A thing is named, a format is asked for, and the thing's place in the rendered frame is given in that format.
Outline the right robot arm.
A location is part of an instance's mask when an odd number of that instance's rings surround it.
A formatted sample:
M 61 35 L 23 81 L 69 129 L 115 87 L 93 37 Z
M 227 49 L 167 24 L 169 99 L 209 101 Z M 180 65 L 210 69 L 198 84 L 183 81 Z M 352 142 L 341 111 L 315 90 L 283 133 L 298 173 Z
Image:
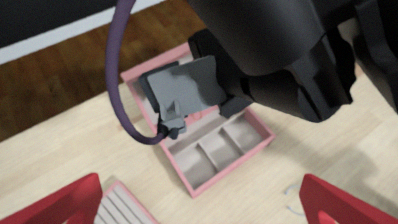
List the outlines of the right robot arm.
M 398 0 L 186 1 L 259 105 L 324 122 L 352 104 L 356 63 L 398 116 Z

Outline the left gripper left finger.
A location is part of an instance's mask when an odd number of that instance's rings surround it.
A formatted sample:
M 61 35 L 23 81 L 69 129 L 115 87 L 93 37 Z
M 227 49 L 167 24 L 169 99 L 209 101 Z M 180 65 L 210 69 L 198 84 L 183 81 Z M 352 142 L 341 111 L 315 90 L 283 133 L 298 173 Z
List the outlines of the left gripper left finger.
M 0 224 L 94 224 L 102 196 L 98 173 L 91 172 L 0 219 Z

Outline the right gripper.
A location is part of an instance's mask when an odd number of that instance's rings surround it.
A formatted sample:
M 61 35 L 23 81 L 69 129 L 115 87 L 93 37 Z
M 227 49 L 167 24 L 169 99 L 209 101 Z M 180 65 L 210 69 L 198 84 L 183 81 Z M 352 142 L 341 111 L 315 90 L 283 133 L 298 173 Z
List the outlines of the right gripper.
M 187 40 L 193 60 L 148 76 L 160 105 L 161 125 L 167 137 L 171 129 L 187 132 L 184 116 L 218 105 L 228 119 L 253 103 L 248 76 L 204 28 Z M 231 95 L 230 95 L 231 94 Z M 251 101 L 251 102 L 250 102 Z

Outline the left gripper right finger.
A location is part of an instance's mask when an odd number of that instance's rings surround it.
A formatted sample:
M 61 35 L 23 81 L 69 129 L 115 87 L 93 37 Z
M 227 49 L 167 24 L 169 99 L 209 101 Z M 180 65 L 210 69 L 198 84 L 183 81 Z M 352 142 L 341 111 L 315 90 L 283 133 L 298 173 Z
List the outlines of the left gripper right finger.
M 299 198 L 308 224 L 398 224 L 398 219 L 313 175 L 305 174 Z

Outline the pink jewelry tray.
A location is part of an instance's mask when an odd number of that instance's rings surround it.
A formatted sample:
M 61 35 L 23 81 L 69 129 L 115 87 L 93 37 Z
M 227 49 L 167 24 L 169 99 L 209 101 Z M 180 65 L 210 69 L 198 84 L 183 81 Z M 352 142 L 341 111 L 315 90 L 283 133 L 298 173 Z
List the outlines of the pink jewelry tray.
M 117 180 L 103 194 L 94 224 L 160 224 L 160 223 L 131 193 L 131 191 L 121 181 Z

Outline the pink jewelry box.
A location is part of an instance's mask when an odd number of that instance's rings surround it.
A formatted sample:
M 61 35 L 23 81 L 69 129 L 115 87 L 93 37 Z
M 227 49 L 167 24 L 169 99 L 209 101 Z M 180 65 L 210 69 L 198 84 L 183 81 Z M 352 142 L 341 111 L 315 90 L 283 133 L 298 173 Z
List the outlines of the pink jewelry box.
M 155 136 L 158 114 L 154 113 L 138 78 L 166 64 L 192 60 L 185 43 L 121 74 Z M 194 120 L 200 118 L 200 112 L 201 119 Z M 178 135 L 176 140 L 167 137 L 159 142 L 193 200 L 277 137 L 249 106 L 228 119 L 218 114 L 218 105 L 200 112 L 193 113 L 194 119 L 193 114 L 184 118 L 186 133 Z

